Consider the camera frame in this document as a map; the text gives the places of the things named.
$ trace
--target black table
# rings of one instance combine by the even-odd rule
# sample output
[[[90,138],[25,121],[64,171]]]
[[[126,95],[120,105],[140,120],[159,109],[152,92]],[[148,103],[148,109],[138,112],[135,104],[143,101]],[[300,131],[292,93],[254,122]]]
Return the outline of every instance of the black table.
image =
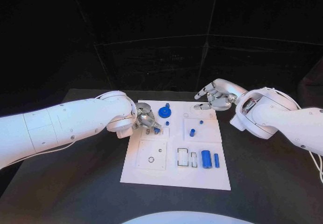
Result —
[[[104,90],[71,89],[65,102]],[[194,101],[192,92],[125,91],[138,101]],[[0,223],[122,223],[155,212],[217,213],[254,223],[323,223],[323,185],[311,155],[277,133],[259,139],[217,112],[231,191],[120,183],[129,138],[104,130],[28,159],[0,199]]]

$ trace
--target white platform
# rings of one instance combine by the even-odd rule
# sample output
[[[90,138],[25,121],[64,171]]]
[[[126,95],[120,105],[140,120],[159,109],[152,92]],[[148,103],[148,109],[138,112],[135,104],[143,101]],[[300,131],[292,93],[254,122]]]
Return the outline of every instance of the white platform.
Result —
[[[221,130],[214,110],[197,111],[198,102],[148,101],[162,132],[146,133],[146,128],[130,137],[122,182],[165,186],[231,190],[223,150]],[[159,109],[171,104],[172,116],[161,118]],[[189,151],[189,166],[178,166],[178,148]],[[212,168],[202,167],[202,150],[212,155]],[[192,153],[198,156],[198,167],[192,167]],[[215,168],[214,154],[220,155],[221,168]]]

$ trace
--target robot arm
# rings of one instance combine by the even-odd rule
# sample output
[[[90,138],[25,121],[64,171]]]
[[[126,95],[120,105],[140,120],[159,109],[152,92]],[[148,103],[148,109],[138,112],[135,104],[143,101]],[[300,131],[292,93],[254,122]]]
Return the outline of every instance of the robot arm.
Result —
[[[39,111],[0,118],[0,168],[51,148],[96,135],[106,127],[119,138],[133,128],[162,126],[148,104],[132,101],[126,93],[112,91]]]
[[[323,110],[300,109],[296,101],[276,89],[247,91],[224,79],[217,79],[197,94],[208,96],[210,102],[195,109],[228,110],[237,104],[231,124],[249,130],[257,137],[269,139],[282,131],[292,143],[323,155]]]

